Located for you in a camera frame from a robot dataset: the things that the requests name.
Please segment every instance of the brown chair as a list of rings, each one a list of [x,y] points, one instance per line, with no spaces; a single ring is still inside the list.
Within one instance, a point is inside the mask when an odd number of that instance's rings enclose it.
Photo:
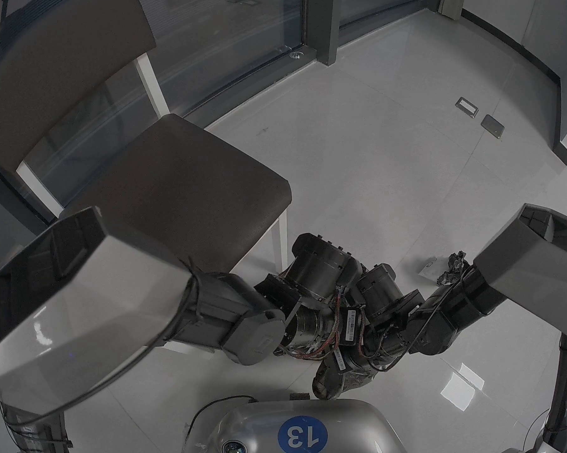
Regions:
[[[25,183],[55,216],[97,205],[207,272],[228,272],[272,230],[276,269],[287,268],[288,182],[169,113],[146,54],[154,47],[138,0],[65,0],[28,26],[0,60],[1,172]],[[63,206],[25,157],[132,61],[159,119]]]

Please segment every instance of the brown leather cushion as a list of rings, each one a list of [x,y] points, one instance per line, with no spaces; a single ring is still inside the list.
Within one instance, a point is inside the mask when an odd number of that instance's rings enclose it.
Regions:
[[[96,205],[206,272],[228,272],[292,201],[288,181],[169,114],[143,132],[66,208]]]

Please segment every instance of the blue sticker with number 13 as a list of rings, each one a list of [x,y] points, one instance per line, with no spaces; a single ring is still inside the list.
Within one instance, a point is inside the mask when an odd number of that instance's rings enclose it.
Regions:
[[[279,428],[278,442],[285,453],[318,453],[328,442],[328,430],[317,418],[295,416]]]

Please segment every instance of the white chair leg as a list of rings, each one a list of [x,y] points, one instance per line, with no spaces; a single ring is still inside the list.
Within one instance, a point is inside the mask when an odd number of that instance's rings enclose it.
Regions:
[[[271,229],[273,250],[275,251],[275,270],[278,274],[288,268],[288,220],[286,210],[279,216]]]

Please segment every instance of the barcode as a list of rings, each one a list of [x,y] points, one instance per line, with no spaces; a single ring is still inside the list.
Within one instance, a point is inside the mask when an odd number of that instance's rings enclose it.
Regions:
[[[357,315],[356,310],[349,310],[349,314],[346,316],[346,334],[345,339],[347,341],[355,340],[355,317]]]
[[[334,358],[336,358],[336,362],[338,363],[338,369],[344,371],[346,369],[345,360],[342,358],[342,354],[340,354],[340,349],[336,349],[334,351]]]

